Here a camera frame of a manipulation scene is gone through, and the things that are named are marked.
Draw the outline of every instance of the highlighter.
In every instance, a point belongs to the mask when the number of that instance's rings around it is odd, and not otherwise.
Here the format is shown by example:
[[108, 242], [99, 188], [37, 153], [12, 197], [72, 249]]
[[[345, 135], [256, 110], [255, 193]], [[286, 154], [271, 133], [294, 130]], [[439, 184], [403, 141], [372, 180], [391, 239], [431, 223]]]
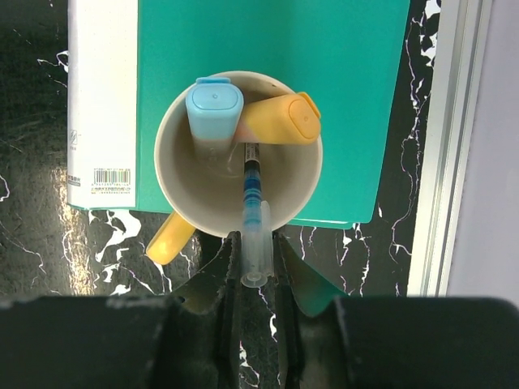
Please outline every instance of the highlighter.
[[234, 142], [310, 144], [321, 132], [320, 112], [305, 93], [291, 93], [247, 104]]
[[225, 160], [243, 107], [243, 94], [226, 77], [196, 80], [186, 97], [187, 117], [198, 158]]

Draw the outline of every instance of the blue highlighter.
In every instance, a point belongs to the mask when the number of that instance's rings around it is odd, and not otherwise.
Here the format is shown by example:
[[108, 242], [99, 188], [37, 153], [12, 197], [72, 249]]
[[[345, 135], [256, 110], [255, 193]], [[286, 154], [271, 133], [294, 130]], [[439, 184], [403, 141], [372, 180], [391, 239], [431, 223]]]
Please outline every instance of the blue highlighter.
[[210, 165], [227, 158], [242, 113], [242, 91], [226, 77], [199, 78], [187, 93], [186, 108], [198, 158]]

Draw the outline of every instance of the metal frame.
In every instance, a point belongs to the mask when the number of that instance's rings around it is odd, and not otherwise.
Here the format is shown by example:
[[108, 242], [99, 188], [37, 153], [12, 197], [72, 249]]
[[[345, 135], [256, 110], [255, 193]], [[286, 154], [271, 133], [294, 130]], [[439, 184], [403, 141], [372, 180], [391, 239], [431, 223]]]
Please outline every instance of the metal frame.
[[492, 0], [442, 2], [408, 296], [443, 296]]

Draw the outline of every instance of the mug rim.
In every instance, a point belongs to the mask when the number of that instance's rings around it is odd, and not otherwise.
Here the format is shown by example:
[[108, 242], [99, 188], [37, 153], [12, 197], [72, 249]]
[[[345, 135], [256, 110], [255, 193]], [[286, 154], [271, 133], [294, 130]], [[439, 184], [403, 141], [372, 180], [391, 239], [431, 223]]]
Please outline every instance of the mug rim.
[[[270, 77], [269, 75], [264, 75], [262, 73], [257, 73], [254, 71], [223, 71], [221, 73], [216, 73], [212, 76], [223, 76], [223, 77], [236, 77], [236, 76], [252, 76], [256, 79], [261, 79], [263, 81], [266, 81], [268, 83], [271, 83], [273, 85], [276, 85], [278, 88], [280, 88], [285, 94], [288, 93], [295, 93], [292, 88], [288, 87], [284, 83], [282, 83], [278, 79], [274, 79], [273, 77]], [[157, 136], [155, 138], [155, 145], [154, 145], [154, 151], [153, 151], [153, 164], [155, 168], [155, 175], [157, 177], [159, 187], [161, 188], [161, 192], [168, 201], [169, 205], [173, 208], [173, 212], [177, 212], [181, 217], [183, 217], [188, 223], [193, 225], [195, 228], [199, 229], [200, 231], [203, 231], [205, 233], [217, 236], [217, 237], [227, 237], [230, 231], [226, 232], [220, 232], [215, 229], [208, 228], [207, 225], [202, 225], [201, 223], [192, 220], [188, 215], [186, 215], [182, 209], [180, 209], [177, 205], [177, 202], [172, 198], [172, 196], [169, 195], [168, 191], [165, 190], [164, 185], [164, 178], [162, 177], [162, 172], [159, 169], [159, 164], [157, 163], [159, 161], [159, 152], [160, 147], [159, 144], [161, 143], [162, 136], [165, 131], [165, 125], [169, 121], [169, 118], [172, 116], [174, 110], [183, 102], [186, 100], [187, 93], [189, 90], [195, 85], [195, 83], [188, 86], [186, 89], [184, 89], [169, 105], [168, 109], [165, 111], [164, 116], [161, 119], [161, 124], [159, 125]], [[308, 201], [310, 201], [311, 196], [315, 192], [315, 188], [317, 187], [317, 184], [319, 183], [321, 170], [323, 167], [323, 141], [321, 139], [321, 135], [316, 140], [317, 142], [317, 152], [318, 152], [318, 166], [316, 166], [315, 172], [313, 174], [313, 177], [311, 179], [311, 184], [308, 187], [307, 193], [305, 194], [304, 199], [300, 202], [300, 206], [297, 206], [294, 208], [294, 211], [288, 214], [286, 217], [284, 217], [282, 220], [280, 220], [278, 223], [275, 223], [272, 225], [272, 231], [279, 229], [285, 224], [288, 224], [297, 214], [308, 204]]]

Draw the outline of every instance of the blue highlighter cap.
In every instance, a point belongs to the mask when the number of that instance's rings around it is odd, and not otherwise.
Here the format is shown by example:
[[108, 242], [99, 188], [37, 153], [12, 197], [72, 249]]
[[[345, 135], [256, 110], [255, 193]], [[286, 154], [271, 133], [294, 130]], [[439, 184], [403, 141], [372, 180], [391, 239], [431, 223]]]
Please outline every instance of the blue highlighter cap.
[[226, 77], [203, 77], [187, 93], [191, 134], [199, 140], [231, 140], [243, 108], [243, 94]]

